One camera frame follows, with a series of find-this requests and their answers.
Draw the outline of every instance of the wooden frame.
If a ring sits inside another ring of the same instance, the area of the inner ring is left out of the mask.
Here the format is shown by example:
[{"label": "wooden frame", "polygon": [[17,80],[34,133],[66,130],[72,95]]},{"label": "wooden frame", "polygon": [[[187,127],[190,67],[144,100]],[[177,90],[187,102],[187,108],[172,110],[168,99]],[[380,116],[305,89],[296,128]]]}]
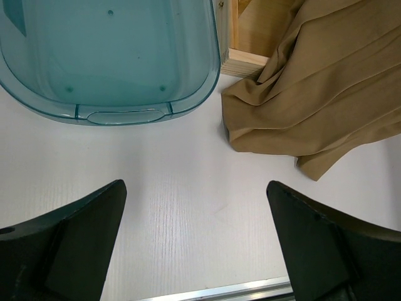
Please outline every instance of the wooden frame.
[{"label": "wooden frame", "polygon": [[294,0],[221,0],[217,7],[221,73],[257,79],[284,34]]}]

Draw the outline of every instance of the tan fabric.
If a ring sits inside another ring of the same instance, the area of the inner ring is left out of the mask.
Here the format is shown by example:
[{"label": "tan fabric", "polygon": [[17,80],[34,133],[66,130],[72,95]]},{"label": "tan fabric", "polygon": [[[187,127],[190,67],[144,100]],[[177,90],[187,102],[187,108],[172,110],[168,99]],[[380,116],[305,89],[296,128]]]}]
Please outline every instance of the tan fabric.
[{"label": "tan fabric", "polygon": [[315,181],[401,133],[401,1],[297,1],[258,81],[227,88],[222,105],[235,150],[298,157]]}]

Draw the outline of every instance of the black plastic part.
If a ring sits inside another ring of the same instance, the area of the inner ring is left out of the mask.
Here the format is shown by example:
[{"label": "black plastic part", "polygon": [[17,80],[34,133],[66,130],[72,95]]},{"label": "black plastic part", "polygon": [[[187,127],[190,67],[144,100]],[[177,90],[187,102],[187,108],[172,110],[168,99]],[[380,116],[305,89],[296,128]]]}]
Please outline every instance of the black plastic part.
[{"label": "black plastic part", "polygon": [[7,227],[14,230],[0,235],[0,300],[99,300],[126,196],[117,180]]},{"label": "black plastic part", "polygon": [[297,301],[401,300],[401,233],[272,181],[268,199]]}]

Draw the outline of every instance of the fabric fold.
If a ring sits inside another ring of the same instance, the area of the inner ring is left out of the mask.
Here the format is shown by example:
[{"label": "fabric fold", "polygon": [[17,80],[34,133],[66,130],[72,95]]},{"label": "fabric fold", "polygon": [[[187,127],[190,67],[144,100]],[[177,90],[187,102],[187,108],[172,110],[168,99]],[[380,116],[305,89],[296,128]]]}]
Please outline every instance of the fabric fold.
[{"label": "fabric fold", "polygon": [[237,151],[298,157],[319,179],[358,145],[401,132],[401,2],[300,0],[258,81],[222,94]]}]

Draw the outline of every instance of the white wood-grain surface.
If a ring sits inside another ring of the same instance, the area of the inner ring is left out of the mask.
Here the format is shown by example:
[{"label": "white wood-grain surface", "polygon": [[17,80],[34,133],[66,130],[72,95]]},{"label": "white wood-grain surface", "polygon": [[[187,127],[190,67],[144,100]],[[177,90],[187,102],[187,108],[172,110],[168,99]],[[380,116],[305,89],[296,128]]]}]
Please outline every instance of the white wood-grain surface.
[{"label": "white wood-grain surface", "polygon": [[401,230],[401,139],[365,145],[313,182],[286,156],[240,154],[221,123],[221,76],[197,110],[129,127],[54,122],[0,88],[0,228],[124,179],[128,198],[102,300],[136,300],[286,275],[265,189],[280,180]]}]

